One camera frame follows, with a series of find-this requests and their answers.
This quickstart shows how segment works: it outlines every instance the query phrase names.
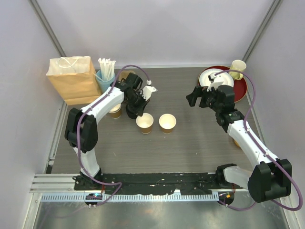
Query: paper bag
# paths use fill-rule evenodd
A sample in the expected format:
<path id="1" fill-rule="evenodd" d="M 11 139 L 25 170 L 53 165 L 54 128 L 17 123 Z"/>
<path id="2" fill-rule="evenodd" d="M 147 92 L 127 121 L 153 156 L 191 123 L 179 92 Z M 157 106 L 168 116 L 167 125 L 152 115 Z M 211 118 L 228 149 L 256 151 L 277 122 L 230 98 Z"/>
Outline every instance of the paper bag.
<path id="1" fill-rule="evenodd" d="M 89 104 L 102 92 L 90 56 L 50 59 L 47 77 L 67 105 Z"/>

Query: white straw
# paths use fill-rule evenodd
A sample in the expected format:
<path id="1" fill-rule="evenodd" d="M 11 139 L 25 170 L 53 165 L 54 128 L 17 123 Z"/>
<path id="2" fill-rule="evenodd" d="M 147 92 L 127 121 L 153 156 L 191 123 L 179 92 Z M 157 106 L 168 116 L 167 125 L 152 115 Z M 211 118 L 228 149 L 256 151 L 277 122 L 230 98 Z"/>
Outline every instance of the white straw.
<path id="1" fill-rule="evenodd" d="M 116 61 L 111 61 L 110 59 L 98 59 L 101 68 L 101 75 L 103 81 L 109 81 L 114 75 L 114 65 Z"/>

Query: round tray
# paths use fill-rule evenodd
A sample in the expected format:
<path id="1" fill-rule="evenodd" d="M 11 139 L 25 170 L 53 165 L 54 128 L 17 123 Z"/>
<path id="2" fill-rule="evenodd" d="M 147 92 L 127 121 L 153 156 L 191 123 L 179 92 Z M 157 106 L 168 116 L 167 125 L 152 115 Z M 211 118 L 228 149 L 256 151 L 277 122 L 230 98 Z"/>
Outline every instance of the round tray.
<path id="1" fill-rule="evenodd" d="M 203 73 L 205 70 L 208 70 L 208 69 L 211 69 L 211 68 L 217 68 L 217 69 L 220 69 L 220 70 L 229 70 L 230 69 L 226 66 L 220 66 L 220 65 L 219 66 L 211 66 L 211 67 L 208 67 L 208 68 L 204 69 L 201 73 Z M 198 76 L 198 85 L 200 85 L 199 77 L 200 77 L 201 73 Z M 234 80 L 234 87 L 233 87 L 233 90 L 234 90 L 234 93 L 235 93 L 234 102 L 237 103 L 237 102 L 241 101 L 244 98 L 244 96 L 246 95 L 247 89 L 248 89 L 248 85 L 247 85 L 246 80 L 244 78 L 242 78 L 241 80 Z"/>

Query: paper cup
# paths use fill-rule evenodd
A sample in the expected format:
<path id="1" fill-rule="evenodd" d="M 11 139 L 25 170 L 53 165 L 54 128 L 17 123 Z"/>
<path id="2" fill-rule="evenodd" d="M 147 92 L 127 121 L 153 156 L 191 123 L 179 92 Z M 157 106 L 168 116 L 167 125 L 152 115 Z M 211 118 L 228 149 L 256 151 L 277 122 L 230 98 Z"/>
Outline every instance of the paper cup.
<path id="1" fill-rule="evenodd" d="M 237 145 L 240 148 L 240 145 L 234 140 L 235 145 Z"/>
<path id="2" fill-rule="evenodd" d="M 122 105 L 121 104 L 118 104 L 116 105 L 113 109 L 111 109 L 109 111 L 109 114 L 112 118 L 119 118 L 121 117 L 121 114 L 122 114 Z"/>
<path id="3" fill-rule="evenodd" d="M 171 131 L 173 131 L 176 123 L 176 118 L 172 114 L 163 114 L 159 119 L 159 124 L 163 133 L 165 134 L 169 134 Z"/>
<path id="4" fill-rule="evenodd" d="M 138 116 L 135 120 L 136 124 L 140 128 L 142 134 L 149 134 L 153 128 L 153 117 L 149 113 L 144 113 Z"/>
<path id="5" fill-rule="evenodd" d="M 241 60 L 235 60 L 232 62 L 230 69 L 232 70 L 239 70 L 243 72 L 246 69 L 247 65 L 245 62 Z M 229 74 L 232 76 L 234 80 L 241 80 L 243 78 L 243 74 L 236 73 L 236 72 L 229 72 Z"/>

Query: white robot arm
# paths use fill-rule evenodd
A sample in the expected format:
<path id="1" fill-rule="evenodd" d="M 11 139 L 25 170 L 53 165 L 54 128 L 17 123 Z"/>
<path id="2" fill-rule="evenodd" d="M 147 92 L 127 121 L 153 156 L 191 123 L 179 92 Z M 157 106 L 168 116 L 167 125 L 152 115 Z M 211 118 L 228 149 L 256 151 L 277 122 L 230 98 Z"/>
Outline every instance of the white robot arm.
<path id="1" fill-rule="evenodd" d="M 201 97 L 200 107 L 209 107 L 215 111 L 218 125 L 229 134 L 241 147 L 248 157 L 253 171 L 241 169 L 235 164 L 219 166 L 216 177 L 219 184 L 227 185 L 234 183 L 249 190 L 251 197 L 258 203 L 289 196 L 291 192 L 291 182 L 278 169 L 274 163 L 268 159 L 261 149 L 254 143 L 249 133 L 258 142 L 259 146 L 267 154 L 277 161 L 284 170 L 291 176 L 292 166 L 287 159 L 280 160 L 255 135 L 249 124 L 244 128 L 244 116 L 235 109 L 233 87 L 223 83 L 216 83 L 213 87 L 195 87 L 194 91 L 186 97 L 190 106 L 195 106 L 197 98 Z"/>
<path id="2" fill-rule="evenodd" d="M 142 116 L 144 108 L 148 104 L 152 93 L 157 91 L 155 87 L 150 86 L 150 81 L 147 81 L 147 83 L 148 85 L 143 89 L 140 89 L 142 79 L 139 76 L 130 73 L 126 80 L 122 82 L 118 81 L 115 84 L 111 93 L 109 92 L 109 87 L 104 94 L 91 104 L 80 110 L 73 108 L 69 111 L 65 138 L 69 141 L 69 144 L 73 147 L 74 151 L 78 153 L 76 134 L 77 123 L 80 116 L 90 109 L 84 117 L 83 126 L 81 127 L 81 162 L 89 175 L 94 177 L 96 180 L 99 180 L 99 177 L 102 175 L 101 168 L 96 161 L 94 150 L 98 141 L 97 124 L 113 107 L 123 101 L 126 101 L 127 103 L 126 112 L 130 118 L 135 119 L 137 116 Z M 92 108 L 93 104 L 103 98 L 106 94 L 108 96 Z M 86 176 L 83 169 L 81 169 L 81 175 L 85 177 L 85 179 L 91 181 Z"/>

